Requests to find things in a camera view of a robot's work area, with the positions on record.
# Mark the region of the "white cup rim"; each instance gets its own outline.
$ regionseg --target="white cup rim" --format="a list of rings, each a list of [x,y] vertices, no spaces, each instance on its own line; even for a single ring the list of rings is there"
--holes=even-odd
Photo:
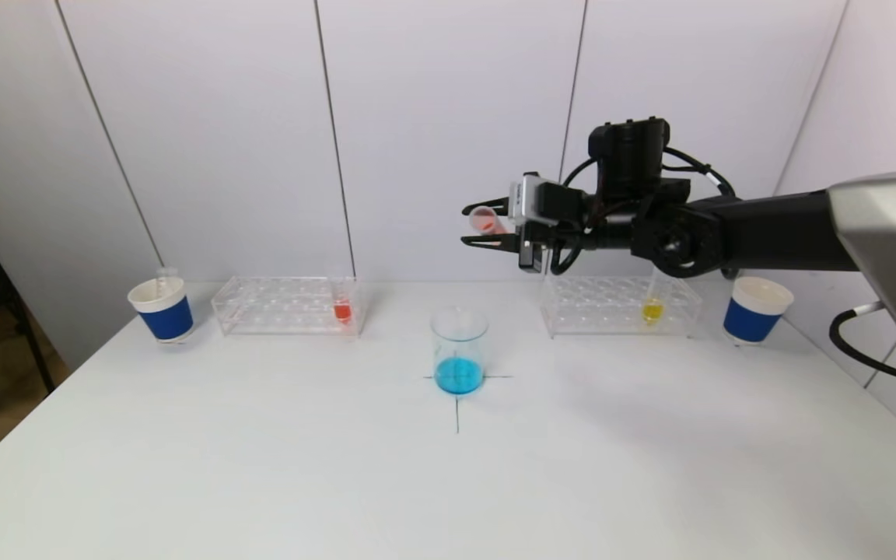
[[[131,302],[139,312],[155,313],[170,308],[185,297],[185,280],[178,277],[167,278],[170,291],[163,297],[152,297],[157,292],[157,279],[152,278],[146,282],[137,284],[127,294],[127,301]]]
[[[743,308],[762,315],[783,315],[793,304],[793,294],[781,284],[758,276],[735,281],[732,299]]]

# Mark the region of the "red liquid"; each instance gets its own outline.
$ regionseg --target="red liquid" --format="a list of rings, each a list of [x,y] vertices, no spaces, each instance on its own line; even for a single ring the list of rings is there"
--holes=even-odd
[[[352,306],[348,302],[334,303],[334,316],[345,325],[352,322]]]

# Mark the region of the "beaker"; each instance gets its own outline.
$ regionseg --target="beaker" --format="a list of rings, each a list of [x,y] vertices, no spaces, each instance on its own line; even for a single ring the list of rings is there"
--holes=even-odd
[[[483,383],[483,334],[486,317],[462,307],[446,307],[431,317],[434,380],[446,393],[468,394]]]

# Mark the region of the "test tube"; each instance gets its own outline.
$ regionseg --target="test tube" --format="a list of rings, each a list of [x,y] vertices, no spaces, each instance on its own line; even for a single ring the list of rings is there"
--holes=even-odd
[[[331,278],[328,283],[331,284],[331,300],[334,302],[334,318],[341,325],[351,325],[352,323],[352,298],[351,290],[348,289],[348,280],[346,278]]]
[[[645,301],[641,305],[641,318],[645,321],[645,325],[654,327],[659,322],[672,290],[673,279],[658,268],[653,269]]]
[[[499,235],[508,233],[501,223],[497,212],[488,206],[476,206],[469,212],[469,224],[482,235]]]
[[[159,299],[163,298],[170,291],[170,287],[168,287],[168,278],[175,278],[177,276],[178,270],[170,266],[162,266],[157,269],[156,290]]]
[[[434,336],[434,382],[449,394],[469,394],[483,384],[483,334],[490,324],[483,314],[447,307],[431,317]]]

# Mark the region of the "paper cup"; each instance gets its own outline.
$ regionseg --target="paper cup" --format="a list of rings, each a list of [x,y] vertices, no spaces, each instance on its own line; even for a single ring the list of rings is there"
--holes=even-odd
[[[743,276],[735,281],[725,331],[739,344],[758,344],[793,303],[793,294],[772,280]]]
[[[166,278],[167,294],[157,297],[157,280],[131,290],[127,299],[157,341],[179,341],[192,331],[192,311],[185,296],[185,281]]]

